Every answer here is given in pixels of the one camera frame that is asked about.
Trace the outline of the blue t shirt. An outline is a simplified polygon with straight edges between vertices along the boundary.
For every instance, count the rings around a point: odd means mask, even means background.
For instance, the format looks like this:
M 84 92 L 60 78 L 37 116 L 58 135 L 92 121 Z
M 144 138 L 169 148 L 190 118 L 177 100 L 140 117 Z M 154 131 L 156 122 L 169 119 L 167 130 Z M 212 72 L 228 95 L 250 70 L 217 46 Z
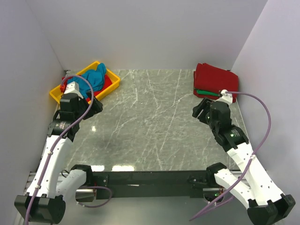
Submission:
M 106 74 L 106 67 L 103 63 L 98 64 L 96 69 L 89 69 L 82 77 L 86 79 L 93 88 L 93 92 L 102 90 L 104 83 L 105 83 L 105 74 Z M 87 92 L 90 91 L 89 85 L 83 81 L 81 78 L 72 77 L 67 81 L 67 84 L 71 82 L 76 82 L 79 85 L 79 92 L 81 95 L 87 99 Z

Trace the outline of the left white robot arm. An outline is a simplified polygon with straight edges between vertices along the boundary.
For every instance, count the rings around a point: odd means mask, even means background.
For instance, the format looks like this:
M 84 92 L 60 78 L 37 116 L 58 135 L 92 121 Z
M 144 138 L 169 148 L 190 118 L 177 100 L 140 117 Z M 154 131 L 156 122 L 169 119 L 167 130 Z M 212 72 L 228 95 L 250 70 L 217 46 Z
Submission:
M 48 126 L 44 153 L 36 175 L 24 195 L 18 195 L 14 205 L 27 225 L 29 222 L 58 224 L 65 213 L 67 201 L 77 189 L 95 184 L 89 165 L 74 165 L 69 175 L 58 183 L 63 163 L 78 132 L 81 120 L 103 110 L 103 105 L 91 92 L 91 102 L 75 93 L 62 95 L 60 108 Z

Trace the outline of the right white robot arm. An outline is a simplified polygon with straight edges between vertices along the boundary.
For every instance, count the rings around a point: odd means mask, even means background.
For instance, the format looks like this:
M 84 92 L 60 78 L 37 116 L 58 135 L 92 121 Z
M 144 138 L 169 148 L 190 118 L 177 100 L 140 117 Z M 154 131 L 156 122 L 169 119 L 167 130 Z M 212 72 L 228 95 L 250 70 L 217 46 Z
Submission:
M 192 116 L 208 125 L 216 142 L 242 171 L 244 183 L 222 163 L 206 169 L 206 183 L 222 186 L 238 199 L 254 225 L 273 225 L 286 218 L 296 202 L 286 195 L 267 174 L 241 128 L 232 124 L 229 105 L 204 98 L 193 108 Z

